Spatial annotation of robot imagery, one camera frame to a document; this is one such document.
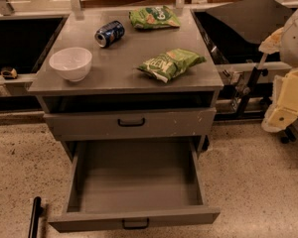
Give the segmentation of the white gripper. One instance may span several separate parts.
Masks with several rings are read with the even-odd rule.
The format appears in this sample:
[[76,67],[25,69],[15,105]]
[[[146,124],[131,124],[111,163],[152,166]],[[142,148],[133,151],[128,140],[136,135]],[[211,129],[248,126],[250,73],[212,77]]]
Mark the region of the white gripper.
[[[259,46],[264,54],[274,54],[280,49],[283,29],[279,28]],[[298,118],[298,68],[285,76],[275,75],[272,86],[272,103],[264,114],[261,128],[269,133],[284,130]]]

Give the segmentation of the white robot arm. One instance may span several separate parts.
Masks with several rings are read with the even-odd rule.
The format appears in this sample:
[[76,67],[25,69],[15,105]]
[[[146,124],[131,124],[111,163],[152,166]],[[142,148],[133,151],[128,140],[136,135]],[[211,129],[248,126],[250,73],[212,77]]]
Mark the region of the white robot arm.
[[281,61],[291,66],[284,76],[274,77],[272,103],[261,123],[264,131],[275,133],[285,130],[298,118],[298,9],[258,49],[264,54],[264,60],[268,55],[279,53]]

